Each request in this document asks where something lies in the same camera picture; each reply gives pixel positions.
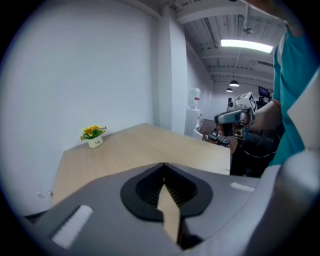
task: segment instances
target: wooden table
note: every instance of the wooden table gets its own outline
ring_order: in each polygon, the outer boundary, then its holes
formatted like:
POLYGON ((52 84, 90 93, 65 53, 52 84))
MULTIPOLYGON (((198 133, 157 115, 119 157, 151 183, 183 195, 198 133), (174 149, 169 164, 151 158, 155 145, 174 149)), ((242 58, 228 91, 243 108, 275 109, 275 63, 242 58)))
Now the wooden table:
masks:
MULTIPOLYGON (((107 135, 103 140, 104 143, 97 148, 89 148, 84 143, 63 153, 55 179, 53 205, 97 178, 154 163, 176 163, 212 173, 230 173, 228 148, 157 126, 140 124, 107 135)), ((163 193, 166 196, 161 198, 168 198, 166 189, 163 193)), ((158 209, 164 211, 170 208, 169 215, 173 217, 165 216, 164 226, 176 226, 172 231, 167 230, 175 240, 178 228, 176 217, 180 214, 176 211, 177 207, 173 210, 172 202, 172 199, 162 200, 158 209), (166 220, 169 219, 174 220, 168 224, 166 220)))

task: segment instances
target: fluorescent light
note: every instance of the fluorescent light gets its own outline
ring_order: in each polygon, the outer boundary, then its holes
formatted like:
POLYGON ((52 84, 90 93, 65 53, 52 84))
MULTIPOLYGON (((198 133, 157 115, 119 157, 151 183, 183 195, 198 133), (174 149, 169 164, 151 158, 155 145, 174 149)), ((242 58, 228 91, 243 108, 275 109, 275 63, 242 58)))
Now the fluorescent light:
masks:
POLYGON ((233 86, 233 87, 239 87, 240 86, 236 80, 232 80, 229 85, 233 86))
POLYGON ((271 53, 273 48, 272 46, 266 45, 263 43, 243 41, 243 40, 231 40, 231 39, 221 39, 221 46, 249 48, 249 49, 262 51, 268 54, 271 53))

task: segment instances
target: white pillar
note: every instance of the white pillar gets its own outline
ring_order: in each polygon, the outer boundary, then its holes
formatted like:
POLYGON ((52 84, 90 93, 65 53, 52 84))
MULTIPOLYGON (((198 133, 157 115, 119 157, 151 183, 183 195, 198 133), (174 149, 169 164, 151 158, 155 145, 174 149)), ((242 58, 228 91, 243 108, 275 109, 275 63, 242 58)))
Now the white pillar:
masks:
POLYGON ((158 21, 159 126, 185 133, 187 109, 187 52, 183 27, 168 6, 158 21))

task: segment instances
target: monitor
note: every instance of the monitor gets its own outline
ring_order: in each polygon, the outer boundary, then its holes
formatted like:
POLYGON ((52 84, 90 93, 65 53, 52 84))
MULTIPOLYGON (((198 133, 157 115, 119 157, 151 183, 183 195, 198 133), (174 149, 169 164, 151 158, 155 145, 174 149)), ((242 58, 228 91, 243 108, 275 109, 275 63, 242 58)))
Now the monitor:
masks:
POLYGON ((259 95, 269 98, 270 97, 270 92, 268 91, 268 89, 259 86, 259 95))

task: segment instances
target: teal shirt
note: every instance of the teal shirt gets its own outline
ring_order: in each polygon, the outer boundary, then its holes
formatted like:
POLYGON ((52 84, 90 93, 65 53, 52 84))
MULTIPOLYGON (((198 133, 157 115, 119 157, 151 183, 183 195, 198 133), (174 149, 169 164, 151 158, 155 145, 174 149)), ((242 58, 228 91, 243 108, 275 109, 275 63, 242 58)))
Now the teal shirt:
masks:
POLYGON ((281 103, 285 132, 270 166, 283 164, 288 157, 305 148, 287 111, 305 90, 320 64, 307 36, 293 37, 289 29, 286 30, 280 65, 277 52, 278 47, 274 51, 273 98, 281 103))

